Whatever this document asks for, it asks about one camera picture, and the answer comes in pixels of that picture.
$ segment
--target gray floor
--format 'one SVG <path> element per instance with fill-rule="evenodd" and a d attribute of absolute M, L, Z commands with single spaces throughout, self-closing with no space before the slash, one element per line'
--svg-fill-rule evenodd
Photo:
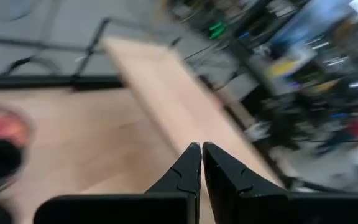
<path fill-rule="evenodd" d="M 53 1 L 59 0 L 0 0 L 0 37 L 39 40 L 44 39 L 42 27 Z M 127 21 L 143 24 L 150 30 L 152 15 L 155 15 L 159 0 L 62 0 L 57 16 L 47 41 L 58 44 L 74 44 L 86 46 L 98 23 L 103 17 L 114 16 Z M 18 20 L 9 21 L 16 15 L 21 14 L 24 9 L 30 13 Z M 166 35 L 155 35 L 153 41 L 160 44 L 168 44 L 178 36 L 185 36 L 178 44 L 178 51 L 186 57 L 199 49 L 210 44 L 210 42 L 178 22 L 172 21 L 163 14 L 158 23 L 158 29 L 164 30 Z M 110 25 L 106 35 L 121 36 L 131 39 L 149 39 L 148 32 L 134 30 L 130 27 Z M 9 63 L 30 56 L 34 49 L 0 45 L 0 73 Z M 61 68 L 62 73 L 72 73 L 81 61 L 81 53 L 62 52 L 56 50 L 44 50 L 43 57 L 52 58 Z M 228 67 L 217 67 L 214 65 L 202 66 L 196 69 L 196 73 L 209 73 L 219 82 L 234 70 L 235 63 L 224 53 L 214 54 L 209 58 L 215 62 L 227 62 Z M 112 73 L 114 68 L 108 63 L 104 55 L 92 59 L 86 73 Z M 23 73 L 45 73 L 42 68 L 35 65 L 26 65 L 20 68 L 19 74 Z"/>

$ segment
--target wooden board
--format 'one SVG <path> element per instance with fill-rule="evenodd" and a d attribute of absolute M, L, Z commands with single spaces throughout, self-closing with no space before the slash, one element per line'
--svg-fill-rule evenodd
<path fill-rule="evenodd" d="M 179 153 L 191 142 L 210 141 L 280 184 L 174 50 L 113 38 L 104 39 L 103 45 L 122 79 Z"/>
<path fill-rule="evenodd" d="M 35 128 L 17 182 L 0 194 L 18 224 L 31 224 L 37 207 L 57 195 L 141 194 L 179 157 L 129 90 L 0 91 L 0 104 Z M 213 223 L 203 208 L 204 223 Z"/>

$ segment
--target green object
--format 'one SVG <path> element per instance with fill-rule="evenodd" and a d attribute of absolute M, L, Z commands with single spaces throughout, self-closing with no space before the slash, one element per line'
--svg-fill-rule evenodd
<path fill-rule="evenodd" d="M 211 35 L 209 36 L 210 39 L 215 39 L 219 37 L 223 32 L 226 30 L 226 25 L 222 22 L 218 22 L 217 24 L 211 26 L 209 28 L 209 31 L 211 32 Z"/>

